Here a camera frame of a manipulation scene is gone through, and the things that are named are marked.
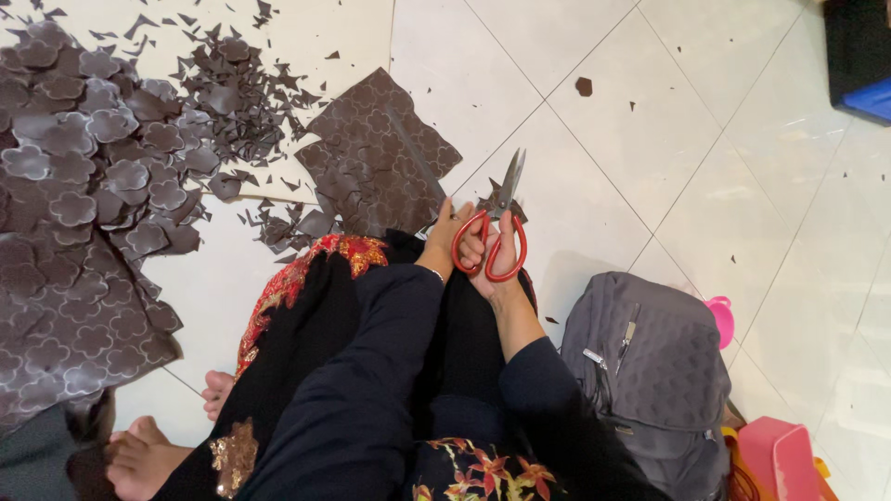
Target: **woman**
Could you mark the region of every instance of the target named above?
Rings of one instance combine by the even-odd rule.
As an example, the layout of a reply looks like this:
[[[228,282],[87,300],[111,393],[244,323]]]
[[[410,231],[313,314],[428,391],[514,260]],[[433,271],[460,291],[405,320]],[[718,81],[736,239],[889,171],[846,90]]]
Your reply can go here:
[[[258,414],[257,406],[252,415],[232,410],[247,400],[237,398],[242,384],[273,351],[258,345],[220,412],[215,433],[227,418],[228,435],[192,451],[157,498],[200,496],[190,484],[206,487],[197,466],[213,455],[216,493],[244,499],[383,499],[400,490],[415,499],[667,499],[588,412],[537,322],[525,276],[505,283],[490,283],[483,274],[453,276],[449,247],[471,212],[465,206],[449,217],[446,201],[414,264],[394,259],[367,275],[353,274],[355,301],[346,300],[340,314],[356,322],[355,338],[337,350],[316,350],[327,357],[315,367],[302,365],[308,372],[297,376],[284,406],[281,397],[269,399],[279,409],[272,427],[272,417]],[[464,265],[482,263],[485,247],[502,238],[494,268],[506,271],[515,259],[510,214],[485,245],[479,226],[462,242]],[[400,253],[411,254],[393,257]],[[351,262],[352,270],[367,266],[368,259],[359,261]],[[313,297],[301,293],[293,303],[297,316]],[[313,308],[324,308],[324,298],[316,300]],[[347,307],[359,314],[348,315]],[[271,348],[269,333],[263,338]],[[303,345],[299,358],[310,341],[291,343]],[[262,378],[280,383],[295,376]],[[425,440],[416,447],[413,438]]]

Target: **white tile floor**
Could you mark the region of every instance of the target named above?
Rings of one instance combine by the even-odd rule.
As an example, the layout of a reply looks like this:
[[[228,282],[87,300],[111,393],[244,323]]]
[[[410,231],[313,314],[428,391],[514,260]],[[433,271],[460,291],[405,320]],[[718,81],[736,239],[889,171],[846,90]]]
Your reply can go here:
[[[394,16],[394,78],[464,156],[448,193],[487,195],[528,148],[519,200],[542,316],[563,323],[607,270],[729,296],[736,406],[806,424],[843,501],[891,499],[891,129],[830,108],[818,4],[396,0]],[[225,214],[241,203],[255,204],[219,204],[201,228],[200,253],[220,266],[237,251],[268,260],[248,236],[238,250],[214,244],[240,227]],[[204,293],[176,286],[173,271],[192,267],[178,259],[146,265],[175,307]],[[222,317],[208,306],[185,318],[185,359],[168,375],[201,390],[208,369],[232,370],[273,271],[202,272],[208,293],[237,296]],[[544,325],[559,342],[561,327]],[[162,379],[140,391],[164,391]],[[152,410],[182,413],[170,425],[197,441],[194,405],[170,393]]]

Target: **gold sequin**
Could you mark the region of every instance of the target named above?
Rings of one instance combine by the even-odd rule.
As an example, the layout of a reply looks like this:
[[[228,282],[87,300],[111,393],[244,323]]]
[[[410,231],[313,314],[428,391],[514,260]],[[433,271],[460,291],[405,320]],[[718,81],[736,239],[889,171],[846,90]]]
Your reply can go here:
[[[233,499],[238,489],[254,471],[259,443],[254,439],[254,424],[250,418],[244,423],[234,423],[228,437],[210,442],[210,452],[214,455],[211,464],[220,472],[217,494]]]

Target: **person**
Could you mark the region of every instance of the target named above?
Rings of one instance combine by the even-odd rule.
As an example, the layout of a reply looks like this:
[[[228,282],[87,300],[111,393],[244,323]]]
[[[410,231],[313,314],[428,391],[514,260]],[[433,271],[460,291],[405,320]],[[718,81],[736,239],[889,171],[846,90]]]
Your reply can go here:
[[[153,454],[174,446],[149,418],[112,438],[118,494],[668,499],[591,412],[538,323],[525,273],[504,283],[453,273],[451,241],[471,212],[451,216],[446,200],[426,243],[338,237],[327,259],[310,255],[314,244],[290,278],[267,286],[281,297],[258,303],[250,324],[263,329],[249,327],[242,341],[256,351],[246,368],[240,361],[237,383],[208,375],[202,396],[218,418],[206,443],[186,456]],[[501,238],[494,271],[510,269],[510,213],[488,242],[480,229],[461,242],[463,265],[485,265]],[[335,271],[341,260],[348,276]],[[165,466],[140,474],[150,461]]]

